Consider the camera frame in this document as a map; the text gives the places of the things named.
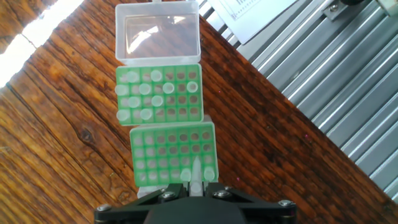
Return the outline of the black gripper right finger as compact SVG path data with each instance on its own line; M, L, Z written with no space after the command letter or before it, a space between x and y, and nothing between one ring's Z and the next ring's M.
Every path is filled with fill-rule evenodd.
M213 214L226 223L297 224L297 206L290 200L267 202L217 182L205 183L204 196L214 201Z

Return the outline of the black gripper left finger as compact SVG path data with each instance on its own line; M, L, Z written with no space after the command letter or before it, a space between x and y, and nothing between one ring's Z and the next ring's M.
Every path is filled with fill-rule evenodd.
M94 224L144 223L149 212L159 205L188 197L188 182L170 184L121 207L103 204L94 211Z

